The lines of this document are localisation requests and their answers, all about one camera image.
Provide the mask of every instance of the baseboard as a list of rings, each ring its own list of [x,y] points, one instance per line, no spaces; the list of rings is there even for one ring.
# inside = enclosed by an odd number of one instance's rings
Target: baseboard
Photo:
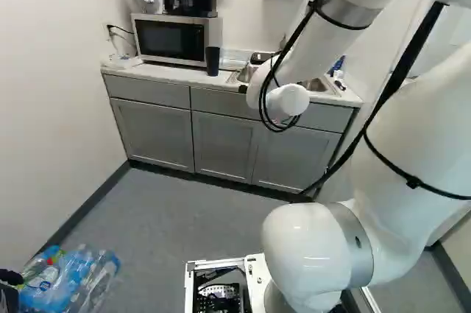
[[[449,257],[447,251],[443,248],[440,241],[436,242],[431,247],[431,252],[442,271],[444,277],[447,279],[451,289],[455,292],[464,312],[471,312],[471,292],[468,286],[464,283],[458,269]]]
[[[82,219],[87,216],[96,204],[98,204],[108,192],[119,182],[119,180],[131,168],[129,161],[124,162],[108,179],[75,211],[67,221],[52,235],[51,238],[36,253],[43,252],[47,247],[60,245],[63,240],[72,232]]]
[[[152,173],[157,173],[159,175],[168,175],[168,176],[177,177],[180,179],[210,184],[212,186],[220,186],[222,188],[228,188],[228,189],[232,189],[236,191],[243,191],[245,193],[258,195],[261,197],[269,197],[271,199],[282,200],[288,203],[311,203],[312,202],[312,198],[310,197],[300,197],[297,194],[288,193],[286,191],[262,188],[261,186],[238,183],[232,180],[225,180],[225,179],[220,179],[216,177],[211,177],[209,175],[199,175],[197,173],[179,171],[176,169],[165,168],[165,167],[157,166],[150,163],[130,160],[130,165],[132,168],[141,169],[143,171],[148,171]]]

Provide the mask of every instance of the white countertop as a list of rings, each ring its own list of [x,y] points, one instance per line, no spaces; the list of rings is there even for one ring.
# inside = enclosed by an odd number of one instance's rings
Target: white countertop
[[[241,83],[227,82],[233,71],[219,70],[219,75],[211,77],[203,70],[193,70],[190,68],[175,68],[171,66],[159,66],[153,64],[141,64],[132,68],[118,70],[114,68],[102,67],[102,73],[131,77],[134,79],[151,80],[158,82],[174,83],[177,85],[187,85],[192,87],[212,88],[215,90],[237,92]],[[329,105],[342,105],[345,107],[361,107],[363,101],[347,85],[346,91],[340,91],[333,83],[330,87],[337,95],[324,94],[322,92],[310,92],[311,102],[325,103]]]

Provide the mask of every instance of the lower cabinet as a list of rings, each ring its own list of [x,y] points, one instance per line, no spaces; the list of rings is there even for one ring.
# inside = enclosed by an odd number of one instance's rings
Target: lower cabinet
[[[129,158],[194,172],[189,110],[110,100]]]
[[[230,116],[192,113],[196,172],[250,183],[261,124]]]
[[[252,183],[297,193],[317,180],[327,167],[341,134],[293,127],[284,133],[264,130]]]

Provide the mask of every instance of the power outlet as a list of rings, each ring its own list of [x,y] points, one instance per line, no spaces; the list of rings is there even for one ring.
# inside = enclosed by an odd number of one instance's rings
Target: power outlet
[[[110,30],[108,29],[108,24],[110,24],[109,22],[104,22],[102,24],[102,30],[103,30],[103,38],[106,40],[106,41],[111,41],[111,36],[110,36]]]

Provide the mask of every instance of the black tumbler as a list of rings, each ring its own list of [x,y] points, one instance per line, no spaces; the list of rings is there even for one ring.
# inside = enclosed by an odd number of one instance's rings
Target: black tumbler
[[[219,55],[221,48],[218,46],[206,47],[206,71],[209,76],[218,76],[219,74]]]

